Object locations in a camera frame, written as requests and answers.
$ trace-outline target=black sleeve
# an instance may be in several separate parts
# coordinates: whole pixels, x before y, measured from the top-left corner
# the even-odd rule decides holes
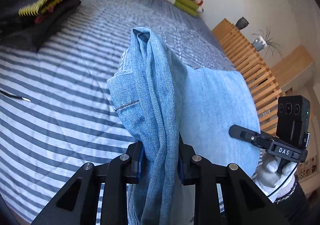
[[[277,199],[275,205],[286,216],[291,225],[305,224],[309,213],[308,200],[296,177],[290,192]]]

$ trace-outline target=denim shirt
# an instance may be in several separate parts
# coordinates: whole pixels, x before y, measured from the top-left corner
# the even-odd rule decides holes
[[[123,125],[146,151],[142,179],[129,185],[129,224],[192,219],[194,187],[183,187],[177,178],[179,132],[212,163],[233,162],[249,176],[254,173],[260,150],[228,134],[233,124],[260,132],[253,99],[238,72],[186,66],[153,31],[134,28],[108,84]]]

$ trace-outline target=stack of dark clothes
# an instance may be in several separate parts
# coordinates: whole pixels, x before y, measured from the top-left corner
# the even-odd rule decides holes
[[[0,45],[38,51],[80,0],[8,0],[0,7]]]

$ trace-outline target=white glove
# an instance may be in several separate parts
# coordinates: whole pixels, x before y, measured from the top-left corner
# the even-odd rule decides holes
[[[278,173],[276,173],[279,163],[280,163],[280,158],[276,158],[268,153],[264,154],[262,157],[262,165],[260,165],[256,172],[257,176],[254,178],[254,182],[258,187],[263,191],[265,195],[269,195],[273,191],[277,190],[278,187],[284,182],[285,179],[289,176],[289,174],[292,172],[293,169],[296,169],[297,163],[294,162],[289,162],[286,164],[283,169],[282,169],[282,175],[280,176]],[[269,197],[269,200],[271,202],[274,202],[277,198],[283,197],[287,193],[290,192],[291,188],[294,185],[294,172],[292,172],[292,175],[287,179],[285,184],[273,195]],[[262,178],[269,179],[271,181],[271,184],[273,184],[273,181],[276,181],[279,179],[274,185],[275,187],[268,187],[262,183],[261,180]]]

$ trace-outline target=black camera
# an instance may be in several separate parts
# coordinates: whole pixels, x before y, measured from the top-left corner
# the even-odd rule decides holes
[[[295,163],[304,162],[308,151],[310,133],[310,102],[301,95],[283,96],[278,99],[277,137],[233,125],[229,129],[231,137],[250,142],[263,148],[267,153]]]

